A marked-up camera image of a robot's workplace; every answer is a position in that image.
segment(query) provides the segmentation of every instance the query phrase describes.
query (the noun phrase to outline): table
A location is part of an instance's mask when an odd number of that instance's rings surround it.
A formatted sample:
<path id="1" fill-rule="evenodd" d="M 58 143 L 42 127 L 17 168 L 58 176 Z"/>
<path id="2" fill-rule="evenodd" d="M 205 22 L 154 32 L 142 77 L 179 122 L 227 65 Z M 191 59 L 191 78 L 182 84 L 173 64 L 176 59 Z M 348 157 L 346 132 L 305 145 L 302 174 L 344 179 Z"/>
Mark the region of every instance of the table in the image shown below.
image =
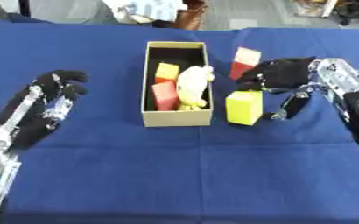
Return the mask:
<path id="1" fill-rule="evenodd" d="M 211 126 L 142 126 L 148 41 L 206 43 L 216 70 Z M 359 219 L 359 147 L 321 95 L 291 121 L 226 123 L 238 46 L 261 51 L 262 60 L 340 57 L 359 68 L 359 30 L 0 23 L 0 108 L 38 74 L 90 76 L 90 93 L 61 129 L 22 155 L 9 223 Z M 284 98 L 266 94 L 265 110 Z"/>

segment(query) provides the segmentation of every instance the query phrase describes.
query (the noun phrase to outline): yellow cube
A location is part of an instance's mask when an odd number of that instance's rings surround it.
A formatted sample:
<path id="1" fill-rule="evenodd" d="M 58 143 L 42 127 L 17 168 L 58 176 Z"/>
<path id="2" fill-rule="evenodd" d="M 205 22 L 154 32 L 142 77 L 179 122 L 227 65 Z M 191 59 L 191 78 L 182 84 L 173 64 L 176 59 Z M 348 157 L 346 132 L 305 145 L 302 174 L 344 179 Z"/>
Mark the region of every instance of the yellow cube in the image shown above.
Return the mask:
<path id="1" fill-rule="evenodd" d="M 263 114 L 263 92 L 235 91 L 226 98 L 226 114 L 230 123 L 255 124 Z"/>
<path id="2" fill-rule="evenodd" d="M 180 75 L 180 66 L 159 63 L 158 70 L 155 74 L 155 84 L 165 81 L 177 81 Z"/>

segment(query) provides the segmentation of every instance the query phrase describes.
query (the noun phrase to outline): stuffed toy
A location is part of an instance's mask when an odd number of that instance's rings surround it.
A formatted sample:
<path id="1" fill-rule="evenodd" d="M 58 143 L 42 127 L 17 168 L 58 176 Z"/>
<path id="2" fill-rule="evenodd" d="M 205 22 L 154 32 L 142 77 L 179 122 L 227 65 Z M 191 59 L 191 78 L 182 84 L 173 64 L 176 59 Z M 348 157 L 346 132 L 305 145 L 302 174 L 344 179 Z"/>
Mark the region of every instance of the stuffed toy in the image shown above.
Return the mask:
<path id="1" fill-rule="evenodd" d="M 201 110 L 207 106 L 202 94 L 209 81 L 214 80 L 211 66 L 191 66 L 179 75 L 177 92 L 180 100 L 179 110 Z"/>

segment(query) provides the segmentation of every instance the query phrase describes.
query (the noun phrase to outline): foam block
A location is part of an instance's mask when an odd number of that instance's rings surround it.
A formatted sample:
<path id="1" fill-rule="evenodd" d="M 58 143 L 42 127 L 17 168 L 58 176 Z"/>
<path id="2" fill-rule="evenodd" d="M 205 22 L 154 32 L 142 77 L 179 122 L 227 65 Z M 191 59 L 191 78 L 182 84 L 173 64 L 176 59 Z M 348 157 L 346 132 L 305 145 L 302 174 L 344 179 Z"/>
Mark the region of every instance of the foam block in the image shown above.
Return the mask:
<path id="1" fill-rule="evenodd" d="M 180 67 L 177 65 L 159 63 L 158 70 L 155 74 L 155 83 L 166 81 L 177 81 L 180 75 Z"/>
<path id="2" fill-rule="evenodd" d="M 238 48 L 234 62 L 231 65 L 229 77 L 233 80 L 239 79 L 244 72 L 255 67 L 260 61 L 260 58 L 261 53 L 258 51 L 244 47 Z"/>
<path id="3" fill-rule="evenodd" d="M 152 85 L 152 92 L 158 110 L 175 110 L 180 103 L 177 89 L 173 81 Z"/>
<path id="4" fill-rule="evenodd" d="M 226 114 L 230 123 L 255 124 L 263 114 L 263 92 L 235 91 L 226 98 Z"/>

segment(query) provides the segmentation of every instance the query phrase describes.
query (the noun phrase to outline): cardboard box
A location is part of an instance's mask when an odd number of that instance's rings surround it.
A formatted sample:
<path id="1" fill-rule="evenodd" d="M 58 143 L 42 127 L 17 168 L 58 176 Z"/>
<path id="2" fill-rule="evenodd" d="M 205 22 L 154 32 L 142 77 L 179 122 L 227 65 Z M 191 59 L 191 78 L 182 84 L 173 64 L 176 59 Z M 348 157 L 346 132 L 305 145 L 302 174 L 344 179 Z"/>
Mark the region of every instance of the cardboard box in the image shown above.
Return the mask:
<path id="1" fill-rule="evenodd" d="M 207 66 L 207 49 L 200 42 L 149 42 L 145 53 L 144 81 L 141 97 L 141 113 L 145 127 L 206 126 L 210 125 L 214 110 L 211 84 L 204 91 L 208 103 L 198 111 L 157 111 L 152 93 L 155 73 L 159 63 L 179 65 L 182 73 L 192 66 Z"/>

